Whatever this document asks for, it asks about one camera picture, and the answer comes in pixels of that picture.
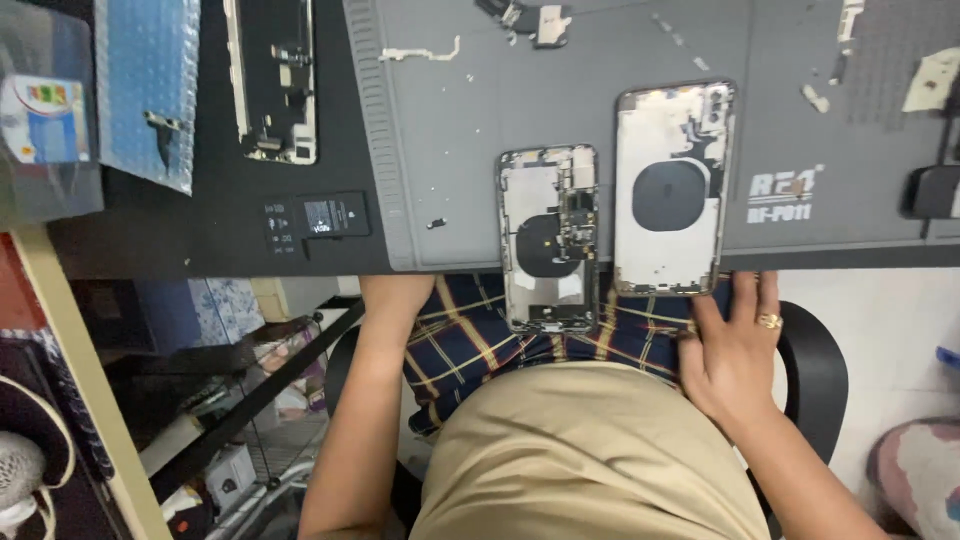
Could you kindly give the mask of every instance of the person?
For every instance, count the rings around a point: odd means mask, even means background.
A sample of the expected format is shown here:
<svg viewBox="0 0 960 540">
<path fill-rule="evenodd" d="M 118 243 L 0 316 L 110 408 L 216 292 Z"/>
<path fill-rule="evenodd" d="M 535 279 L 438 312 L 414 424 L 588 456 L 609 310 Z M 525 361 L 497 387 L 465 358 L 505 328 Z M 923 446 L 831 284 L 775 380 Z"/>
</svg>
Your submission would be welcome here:
<svg viewBox="0 0 960 540">
<path fill-rule="evenodd" d="M 676 332 L 645 327 L 637 334 L 646 335 L 643 356 L 636 356 L 643 365 L 654 336 L 672 343 L 685 396 L 651 375 L 657 370 L 612 361 L 611 354 L 605 361 L 540 361 L 542 354 L 534 353 L 532 366 L 488 373 L 473 386 L 462 375 L 465 362 L 449 361 L 447 371 L 461 379 L 457 389 L 469 386 L 469 396 L 439 422 L 410 538 L 769 538 L 732 445 L 786 538 L 887 538 L 773 401 L 782 325 L 777 274 L 741 272 L 722 285 L 732 290 L 729 302 L 715 294 L 667 303 L 689 302 L 695 325 Z M 436 290 L 426 276 L 367 277 L 360 286 L 366 319 L 308 484 L 300 540 L 374 538 L 383 527 L 396 467 L 401 378 L 420 370 L 415 336 L 432 335 L 425 339 L 435 348 L 450 350 L 449 343 L 437 347 L 445 338 L 436 331 L 456 321 L 473 328 L 467 331 L 473 341 L 491 342 L 477 337 L 482 324 L 458 318 L 461 310 L 451 315 L 448 309 L 445 322 L 430 322 L 420 311 L 438 296 L 449 305 L 453 295 L 443 277 Z M 607 291 L 601 308 L 610 315 L 619 312 L 620 300 Z M 650 321 L 666 317 L 652 308 L 624 309 Z M 502 310 L 493 310 L 502 322 Z M 544 343 L 569 360 L 565 341 L 616 344 L 620 328 L 636 326 L 609 323 L 600 321 L 596 337 L 547 336 Z M 520 350 L 529 351 L 534 338 L 524 339 L 516 336 Z M 502 347 L 493 342 L 466 363 L 503 371 L 497 368 L 528 357 L 512 352 L 503 365 L 486 357 Z M 602 356 L 597 351 L 611 349 L 591 350 Z M 419 380 L 443 379 L 420 374 Z M 428 394 L 434 401 L 420 402 L 437 420 L 442 393 Z"/>
</svg>

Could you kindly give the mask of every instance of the plaid shorts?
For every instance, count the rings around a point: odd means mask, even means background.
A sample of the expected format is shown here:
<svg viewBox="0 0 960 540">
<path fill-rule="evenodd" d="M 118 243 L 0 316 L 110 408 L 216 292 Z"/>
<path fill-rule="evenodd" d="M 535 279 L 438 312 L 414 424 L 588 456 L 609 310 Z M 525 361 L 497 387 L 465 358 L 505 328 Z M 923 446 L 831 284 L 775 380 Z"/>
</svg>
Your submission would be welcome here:
<svg viewBox="0 0 960 540">
<path fill-rule="evenodd" d="M 420 411 L 413 432 L 440 428 L 457 406 L 488 380 L 516 369 L 575 360 L 618 362 L 677 386 L 679 330 L 692 330 L 685 298 L 624 298 L 600 280 L 597 330 L 587 335 L 515 335 L 506 322 L 502 274 L 439 276 L 407 343 L 404 375 Z M 729 276 L 713 297 L 726 318 Z"/>
</svg>

